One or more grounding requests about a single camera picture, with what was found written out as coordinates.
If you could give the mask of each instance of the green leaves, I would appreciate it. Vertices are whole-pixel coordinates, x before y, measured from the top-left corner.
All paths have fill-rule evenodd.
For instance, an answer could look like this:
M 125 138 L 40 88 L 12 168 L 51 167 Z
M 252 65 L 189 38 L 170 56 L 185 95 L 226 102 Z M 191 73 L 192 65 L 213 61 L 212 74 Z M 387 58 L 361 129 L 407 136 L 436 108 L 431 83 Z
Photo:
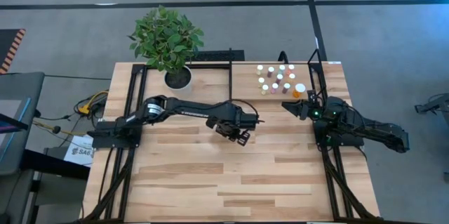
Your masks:
M 186 46 L 179 45 L 179 46 L 176 46 L 176 47 L 173 49 L 173 51 L 175 51 L 175 52 L 180 52 L 181 50 L 186 49 L 186 48 L 187 48 Z
M 193 33 L 196 34 L 196 35 L 199 35 L 199 36 L 203 36 L 204 35 L 203 30 L 201 30 L 199 28 L 194 29 Z
M 140 46 L 138 46 L 137 48 L 135 48 L 134 50 L 134 57 L 137 59 L 137 57 L 139 56 L 140 53 Z
M 181 36 L 179 34 L 174 34 L 170 36 L 167 41 L 168 43 L 173 42 L 174 44 L 176 44 L 179 40 L 181 40 Z
M 161 18 L 167 18 L 167 10 L 163 6 L 159 6 L 159 15 Z
M 156 58 L 150 58 L 147 61 L 147 65 L 154 66 L 154 63 L 157 62 Z
M 133 41 L 129 49 L 136 58 L 148 58 L 147 65 L 176 73 L 204 46 L 199 38 L 203 35 L 185 15 L 159 6 L 135 21 L 135 31 L 128 36 Z

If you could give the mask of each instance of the bottle cap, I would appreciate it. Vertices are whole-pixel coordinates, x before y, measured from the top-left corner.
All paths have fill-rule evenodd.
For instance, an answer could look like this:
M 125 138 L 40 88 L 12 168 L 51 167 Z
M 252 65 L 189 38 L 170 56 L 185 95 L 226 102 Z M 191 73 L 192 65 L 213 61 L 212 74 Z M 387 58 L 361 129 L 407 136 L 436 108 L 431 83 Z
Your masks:
M 295 86 L 295 90 L 297 92 L 305 92 L 306 91 L 306 86 L 304 84 L 297 84 Z

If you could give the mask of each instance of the white pot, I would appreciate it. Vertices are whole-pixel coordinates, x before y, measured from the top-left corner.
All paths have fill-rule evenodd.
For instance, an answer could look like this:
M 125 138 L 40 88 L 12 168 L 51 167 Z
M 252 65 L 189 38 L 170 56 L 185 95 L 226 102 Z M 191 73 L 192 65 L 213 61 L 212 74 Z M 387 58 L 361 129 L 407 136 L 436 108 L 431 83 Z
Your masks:
M 184 66 L 184 68 L 190 72 L 190 81 L 186 86 L 184 86 L 182 88 L 171 88 L 166 83 L 167 88 L 169 88 L 170 91 L 172 91 L 174 94 L 177 94 L 177 95 L 187 95 L 192 92 L 192 82 L 193 82 L 192 80 L 193 80 L 194 75 L 192 74 L 192 71 L 187 66 Z M 163 75 L 164 82 L 166 80 L 166 75 L 167 75 L 167 72 Z

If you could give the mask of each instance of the purple cylinder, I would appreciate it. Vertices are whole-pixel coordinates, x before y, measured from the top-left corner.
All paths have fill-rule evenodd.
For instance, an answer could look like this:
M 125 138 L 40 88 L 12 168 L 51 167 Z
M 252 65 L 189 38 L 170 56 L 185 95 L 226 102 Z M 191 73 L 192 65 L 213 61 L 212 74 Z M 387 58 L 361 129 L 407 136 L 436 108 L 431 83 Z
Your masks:
M 274 68 L 273 67 L 269 67 L 268 68 L 267 77 L 272 77 L 273 76 L 273 72 L 274 72 Z
M 276 84 L 280 84 L 282 78 L 283 78 L 282 75 L 281 75 L 281 74 L 278 74 L 277 77 L 276 77 Z
M 290 84 L 289 83 L 285 83 L 283 85 L 282 93 L 286 94 L 289 88 L 290 88 Z

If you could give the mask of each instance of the table leg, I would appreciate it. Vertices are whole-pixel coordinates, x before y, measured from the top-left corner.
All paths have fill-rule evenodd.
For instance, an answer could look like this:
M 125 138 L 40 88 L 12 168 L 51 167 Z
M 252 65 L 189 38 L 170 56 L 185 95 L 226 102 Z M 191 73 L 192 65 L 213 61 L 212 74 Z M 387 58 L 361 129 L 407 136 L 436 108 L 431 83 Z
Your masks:
M 20 168 L 83 180 L 88 179 L 91 170 L 83 165 L 66 162 L 31 150 L 23 152 Z

